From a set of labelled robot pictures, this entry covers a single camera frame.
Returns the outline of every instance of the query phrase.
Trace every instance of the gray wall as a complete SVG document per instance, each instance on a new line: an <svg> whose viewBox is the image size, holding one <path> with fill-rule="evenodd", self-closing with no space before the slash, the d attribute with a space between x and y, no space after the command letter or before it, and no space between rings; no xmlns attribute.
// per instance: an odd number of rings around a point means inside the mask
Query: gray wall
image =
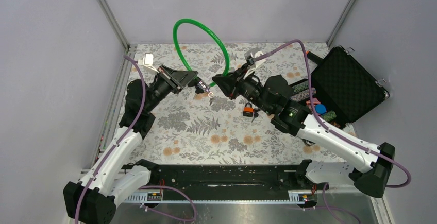
<svg viewBox="0 0 437 224"><path fill-rule="evenodd" d="M107 0L131 43L172 43L181 18L211 28L226 42L325 42L348 0ZM184 24L179 41L213 42Z"/></svg>
<svg viewBox="0 0 437 224"><path fill-rule="evenodd" d="M393 144L413 175L406 188L386 191L397 224L435 223L436 21L436 0L358 0L335 41L352 46L365 68L389 82L392 98L356 128L364 139ZM404 180L396 168L389 183Z"/></svg>
<svg viewBox="0 0 437 224"><path fill-rule="evenodd" d="M96 0L0 1L0 222L61 223L123 50Z"/></svg>

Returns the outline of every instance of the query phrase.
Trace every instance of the key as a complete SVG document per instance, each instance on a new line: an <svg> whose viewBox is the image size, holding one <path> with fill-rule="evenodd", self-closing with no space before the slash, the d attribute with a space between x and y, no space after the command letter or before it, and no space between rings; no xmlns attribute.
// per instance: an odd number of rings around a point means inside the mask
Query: key
<svg viewBox="0 0 437 224"><path fill-rule="evenodd" d="M212 105L212 102L214 101L214 93L209 92L208 97L209 97L209 105Z"/></svg>
<svg viewBox="0 0 437 224"><path fill-rule="evenodd" d="M254 120L255 120L255 118L258 117L258 116L259 116L259 113L258 113L258 112L254 112L254 119L252 119L252 122L251 122L251 123L253 123Z"/></svg>

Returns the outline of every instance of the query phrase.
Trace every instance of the gray floor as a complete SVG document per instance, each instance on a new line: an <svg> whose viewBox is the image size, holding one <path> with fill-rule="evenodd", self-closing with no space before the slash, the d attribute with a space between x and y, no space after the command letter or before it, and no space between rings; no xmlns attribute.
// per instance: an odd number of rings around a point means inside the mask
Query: gray floor
<svg viewBox="0 0 437 224"><path fill-rule="evenodd" d="M318 206L323 206L323 201L319 195ZM363 194L336 193L326 196L330 206L346 208L356 214L361 223L378 223L376 215L370 201L370 197ZM327 210L302 211L290 210L295 205L279 204L197 204L196 224L219 224L219 223L239 223L239 224L337 224ZM172 215L189 218L192 210L189 204L161 204L156 207ZM335 211L345 223L358 223L353 217L342 212ZM138 204L123 203L117 209L117 213L111 224L122 223L156 223L156 224L176 224L183 223L153 212L144 212Z"/></svg>

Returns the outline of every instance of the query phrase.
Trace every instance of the white connector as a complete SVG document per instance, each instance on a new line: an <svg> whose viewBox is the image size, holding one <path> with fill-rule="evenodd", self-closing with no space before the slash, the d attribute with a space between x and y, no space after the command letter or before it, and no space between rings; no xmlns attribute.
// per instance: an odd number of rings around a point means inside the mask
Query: white connector
<svg viewBox="0 0 437 224"><path fill-rule="evenodd" d="M144 66L147 72L154 75L159 73L158 70L153 67L153 54L135 54L134 60L138 61L138 65Z"/></svg>

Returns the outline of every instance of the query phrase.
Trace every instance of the blue object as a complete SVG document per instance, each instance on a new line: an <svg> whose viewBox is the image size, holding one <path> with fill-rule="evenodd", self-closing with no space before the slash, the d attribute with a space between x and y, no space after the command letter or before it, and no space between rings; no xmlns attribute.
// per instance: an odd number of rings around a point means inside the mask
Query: blue object
<svg viewBox="0 0 437 224"><path fill-rule="evenodd" d="M318 104L315 106L315 111L318 114L324 114L326 112L326 107L323 104Z"/></svg>

